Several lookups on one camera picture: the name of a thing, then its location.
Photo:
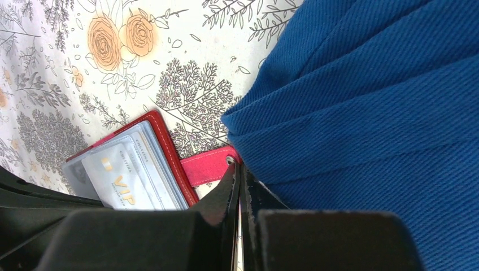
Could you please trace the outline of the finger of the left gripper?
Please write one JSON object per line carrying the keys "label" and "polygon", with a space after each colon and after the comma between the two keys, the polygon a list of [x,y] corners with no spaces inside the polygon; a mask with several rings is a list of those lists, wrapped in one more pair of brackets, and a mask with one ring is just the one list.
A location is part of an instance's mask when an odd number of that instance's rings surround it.
{"label": "finger of the left gripper", "polygon": [[49,190],[1,168],[1,258],[40,258],[69,213],[97,207],[98,200]]}

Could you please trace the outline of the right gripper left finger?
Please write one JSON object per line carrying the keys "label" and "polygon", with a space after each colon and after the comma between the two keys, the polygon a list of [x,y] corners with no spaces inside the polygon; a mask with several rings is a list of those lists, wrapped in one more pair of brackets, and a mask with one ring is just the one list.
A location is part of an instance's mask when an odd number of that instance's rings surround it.
{"label": "right gripper left finger", "polygon": [[228,166],[218,185],[189,211],[187,270],[235,270],[240,200],[240,167]]}

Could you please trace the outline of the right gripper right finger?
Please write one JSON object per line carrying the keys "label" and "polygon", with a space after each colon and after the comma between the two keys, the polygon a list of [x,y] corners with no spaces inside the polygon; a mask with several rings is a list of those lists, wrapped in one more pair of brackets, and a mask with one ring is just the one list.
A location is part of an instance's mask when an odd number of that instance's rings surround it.
{"label": "right gripper right finger", "polygon": [[288,209],[289,207],[260,182],[244,164],[240,166],[239,173],[243,270],[262,270],[259,212],[263,209]]}

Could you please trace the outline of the red leather card holder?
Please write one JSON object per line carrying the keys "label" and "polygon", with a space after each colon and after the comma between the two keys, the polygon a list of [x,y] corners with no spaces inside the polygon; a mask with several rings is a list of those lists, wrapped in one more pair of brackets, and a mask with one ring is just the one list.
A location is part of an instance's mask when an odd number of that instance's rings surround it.
{"label": "red leather card holder", "polygon": [[161,114],[152,110],[66,162],[81,160],[113,143],[124,143],[129,155],[137,159],[135,165],[156,211],[195,205],[199,200],[196,187],[220,180],[231,163],[241,160],[231,146],[180,159]]}

